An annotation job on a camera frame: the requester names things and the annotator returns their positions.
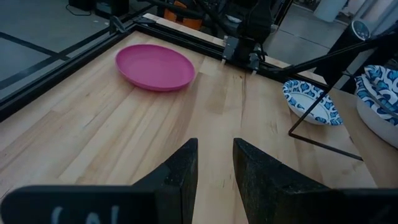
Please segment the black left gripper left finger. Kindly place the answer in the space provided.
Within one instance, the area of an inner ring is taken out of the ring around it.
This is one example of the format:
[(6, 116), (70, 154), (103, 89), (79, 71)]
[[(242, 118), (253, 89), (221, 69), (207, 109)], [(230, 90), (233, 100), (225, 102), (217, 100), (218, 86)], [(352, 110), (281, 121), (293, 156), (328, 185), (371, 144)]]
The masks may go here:
[(134, 224), (192, 224), (198, 183), (198, 139), (190, 138), (133, 184), (139, 192)]

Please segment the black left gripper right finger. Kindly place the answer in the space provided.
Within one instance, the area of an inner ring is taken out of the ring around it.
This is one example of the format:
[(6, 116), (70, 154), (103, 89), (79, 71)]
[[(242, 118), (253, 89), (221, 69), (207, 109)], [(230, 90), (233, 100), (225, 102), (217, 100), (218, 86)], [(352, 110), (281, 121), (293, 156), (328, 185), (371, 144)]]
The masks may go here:
[(233, 140), (236, 182), (249, 224), (333, 224), (332, 191), (241, 138)]

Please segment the pink plastic plate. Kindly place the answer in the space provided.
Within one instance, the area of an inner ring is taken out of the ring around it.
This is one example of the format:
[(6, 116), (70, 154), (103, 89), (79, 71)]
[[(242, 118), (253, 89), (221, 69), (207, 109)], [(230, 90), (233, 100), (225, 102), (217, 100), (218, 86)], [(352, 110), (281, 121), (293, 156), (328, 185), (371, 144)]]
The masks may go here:
[(115, 64), (126, 80), (146, 90), (179, 90), (195, 78), (195, 68), (186, 56), (159, 45), (125, 47), (116, 54)]

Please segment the black cylindrical device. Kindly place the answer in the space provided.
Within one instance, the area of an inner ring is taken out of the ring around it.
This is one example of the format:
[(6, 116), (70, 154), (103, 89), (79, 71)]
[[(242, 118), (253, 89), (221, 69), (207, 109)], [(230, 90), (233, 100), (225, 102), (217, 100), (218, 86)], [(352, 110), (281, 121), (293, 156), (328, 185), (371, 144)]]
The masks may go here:
[[(362, 21), (354, 20), (340, 35), (328, 53), (362, 43), (370, 37), (371, 33), (367, 25)], [(314, 73), (321, 75), (327, 84), (334, 84), (335, 88), (353, 94), (356, 89), (355, 80), (344, 75), (343, 72), (357, 75), (359, 69), (363, 67), (363, 64), (373, 52), (374, 50), (371, 49), (360, 53), (339, 56), (337, 59), (317, 67)]]

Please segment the orange chair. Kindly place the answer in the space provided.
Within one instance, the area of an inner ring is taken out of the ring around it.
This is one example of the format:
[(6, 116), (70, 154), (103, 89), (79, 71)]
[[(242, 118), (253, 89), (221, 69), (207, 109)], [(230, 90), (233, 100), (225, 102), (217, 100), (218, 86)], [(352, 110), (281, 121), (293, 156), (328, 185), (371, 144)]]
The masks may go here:
[[(166, 2), (193, 11), (201, 12), (201, 9), (197, 6), (195, 0), (166, 0)], [(202, 27), (203, 19), (192, 19), (191, 17), (184, 17), (168, 9), (164, 9), (163, 13), (164, 19), (189, 27), (191, 29), (200, 30), (200, 28)]]

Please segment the black floor equipment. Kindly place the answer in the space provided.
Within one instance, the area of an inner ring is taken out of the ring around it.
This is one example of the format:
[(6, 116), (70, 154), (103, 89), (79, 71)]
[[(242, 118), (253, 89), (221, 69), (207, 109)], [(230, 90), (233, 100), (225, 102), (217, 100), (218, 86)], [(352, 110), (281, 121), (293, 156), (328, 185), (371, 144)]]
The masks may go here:
[(88, 12), (88, 16), (93, 11), (103, 18), (123, 16), (129, 12), (129, 0), (68, 0), (69, 6)]

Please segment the black aluminium table frame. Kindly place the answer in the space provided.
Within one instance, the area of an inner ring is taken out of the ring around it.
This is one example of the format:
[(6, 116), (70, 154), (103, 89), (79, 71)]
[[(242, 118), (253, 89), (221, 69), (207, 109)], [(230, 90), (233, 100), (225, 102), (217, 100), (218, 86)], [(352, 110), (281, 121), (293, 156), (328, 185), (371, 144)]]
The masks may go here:
[[(199, 54), (203, 54), (215, 59), (223, 59), (223, 51), (225, 46), (216, 45), (215, 43), (209, 42), (204, 39), (200, 39), (188, 33), (183, 33), (176, 29), (158, 24), (155, 20), (149, 19), (144, 16), (135, 17), (132, 20), (132, 24), (125, 27), (126, 33), (111, 34), (105, 38), (102, 42), (90, 47), (84, 52), (80, 53), (76, 57), (67, 60), (64, 64), (56, 67), (55, 69), (47, 72), (39, 79), (33, 81), (21, 90), (13, 93), (11, 96), (6, 97), (4, 100), (0, 100), (0, 122), (4, 121), (21, 108), (28, 105), (30, 102), (49, 91), (55, 85), (84, 67), (86, 64), (94, 60), (96, 57), (110, 49), (115, 44), (119, 43), (127, 36), (135, 33), (142, 32), (152, 37), (165, 40), (172, 44), (176, 44), (183, 48), (192, 50)], [(275, 65), (271, 65), (268, 62), (262, 62), (260, 69), (257, 74), (267, 77), (278, 82), (284, 82), (287, 79), (298, 79), (301, 81), (309, 82), (322, 90), (330, 91), (331, 85), (327, 83), (321, 83), (312, 78), (305, 78), (301, 72), (309, 70), (313, 67), (318, 67), (325, 63), (331, 62), (333, 59), (337, 59), (339, 56), (360, 53), (375, 47), (380, 47), (386, 44), (394, 44), (398, 42), (398, 28), (365, 40), (362, 43), (354, 44), (349, 47), (337, 50), (330, 54), (326, 54), (322, 57), (309, 60), (298, 65), (289, 65), (285, 68), (279, 68)], [(239, 67), (244, 70), (252, 71), (251, 69)]]

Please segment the black frame clamp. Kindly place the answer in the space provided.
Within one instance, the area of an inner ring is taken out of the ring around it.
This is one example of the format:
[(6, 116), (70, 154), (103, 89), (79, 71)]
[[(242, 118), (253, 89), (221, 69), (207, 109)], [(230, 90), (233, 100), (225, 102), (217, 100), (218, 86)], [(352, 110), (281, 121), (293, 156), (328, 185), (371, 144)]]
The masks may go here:
[(123, 34), (126, 33), (126, 28), (121, 20), (116, 16), (111, 16), (109, 18), (109, 33), (110, 34)]

